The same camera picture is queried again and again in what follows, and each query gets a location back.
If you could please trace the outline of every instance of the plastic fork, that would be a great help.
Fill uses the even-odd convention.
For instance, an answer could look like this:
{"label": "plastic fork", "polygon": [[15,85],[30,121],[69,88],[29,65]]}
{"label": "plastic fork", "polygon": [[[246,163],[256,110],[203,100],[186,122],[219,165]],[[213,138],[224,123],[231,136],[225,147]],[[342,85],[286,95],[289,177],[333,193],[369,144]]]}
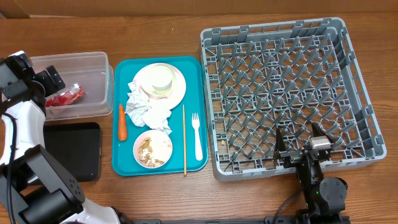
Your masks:
{"label": "plastic fork", "polygon": [[197,161],[203,159],[203,152],[201,151],[200,136],[199,136],[199,115],[198,113],[192,113],[192,127],[195,130],[195,157]]}

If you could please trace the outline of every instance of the plastic dish rack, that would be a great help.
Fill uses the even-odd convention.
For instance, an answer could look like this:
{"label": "plastic dish rack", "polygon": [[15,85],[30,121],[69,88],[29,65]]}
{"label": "plastic dish rack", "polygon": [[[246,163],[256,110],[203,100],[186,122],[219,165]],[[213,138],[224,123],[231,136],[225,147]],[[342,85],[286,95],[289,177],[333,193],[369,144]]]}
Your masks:
{"label": "plastic dish rack", "polygon": [[294,172],[274,164],[275,126],[293,151],[309,144],[317,122],[335,141],[325,171],[386,156],[340,18],[205,29],[201,59],[216,179]]}

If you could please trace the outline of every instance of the crumpled napkin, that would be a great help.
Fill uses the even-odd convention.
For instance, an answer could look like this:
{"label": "crumpled napkin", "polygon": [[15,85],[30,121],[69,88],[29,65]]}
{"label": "crumpled napkin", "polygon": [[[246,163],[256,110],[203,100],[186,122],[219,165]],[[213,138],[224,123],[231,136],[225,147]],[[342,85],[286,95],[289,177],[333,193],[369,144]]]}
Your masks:
{"label": "crumpled napkin", "polygon": [[149,97],[134,82],[128,84],[131,93],[126,103],[126,111],[131,121],[138,127],[147,125],[154,130],[163,131],[169,135],[172,130],[169,127],[167,118],[172,114],[170,110],[161,107],[162,103],[150,104]]}

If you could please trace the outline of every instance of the orange carrot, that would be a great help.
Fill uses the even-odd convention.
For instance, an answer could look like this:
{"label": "orange carrot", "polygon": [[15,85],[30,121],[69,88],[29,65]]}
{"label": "orange carrot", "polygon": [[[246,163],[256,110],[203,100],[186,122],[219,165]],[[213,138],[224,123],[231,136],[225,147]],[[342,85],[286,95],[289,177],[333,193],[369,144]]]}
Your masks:
{"label": "orange carrot", "polygon": [[125,141],[127,139],[126,115],[124,115],[124,108],[122,104],[119,105],[118,137],[120,141]]}

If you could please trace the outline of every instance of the blue tray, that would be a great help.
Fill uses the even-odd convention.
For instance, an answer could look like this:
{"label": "blue tray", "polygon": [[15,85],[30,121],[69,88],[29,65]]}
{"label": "blue tray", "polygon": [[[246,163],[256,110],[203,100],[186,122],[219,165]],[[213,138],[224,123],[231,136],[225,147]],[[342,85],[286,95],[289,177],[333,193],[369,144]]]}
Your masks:
{"label": "blue tray", "polygon": [[[119,104],[126,107],[128,100],[127,93],[130,92],[128,83],[132,81],[136,73],[146,65],[152,63],[168,63],[178,68],[185,77],[187,92],[182,102],[172,109],[169,117],[169,126],[172,129],[170,139],[173,143],[173,153],[170,160],[157,169],[146,169],[140,166],[132,154],[132,147],[136,138],[144,131],[149,130],[147,126],[142,128],[135,126],[130,117],[126,116],[127,141],[118,140]],[[205,96],[201,77],[200,63],[194,57],[165,57],[165,58],[144,58],[122,61],[115,72],[114,81],[114,114],[112,134],[112,165],[113,169],[122,176],[168,174],[183,172],[183,130],[182,130],[182,105],[185,105],[185,125],[187,132],[187,170],[198,171],[207,163],[207,128]],[[195,133],[192,128],[192,113],[198,113],[200,118],[200,138],[203,149],[203,160],[195,158]]]}

